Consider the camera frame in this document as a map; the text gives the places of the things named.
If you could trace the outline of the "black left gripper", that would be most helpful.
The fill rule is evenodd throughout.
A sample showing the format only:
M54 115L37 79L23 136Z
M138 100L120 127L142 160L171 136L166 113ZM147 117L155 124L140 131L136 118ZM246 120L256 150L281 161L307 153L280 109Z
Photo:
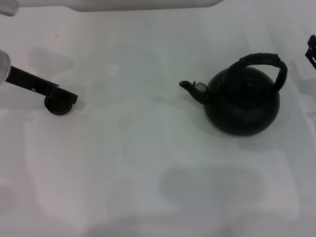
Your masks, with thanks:
M78 99L76 94L59 88L59 85L27 73L14 66L11 66L10 73L5 81L51 99L56 99L58 93L60 100L70 104L75 104Z

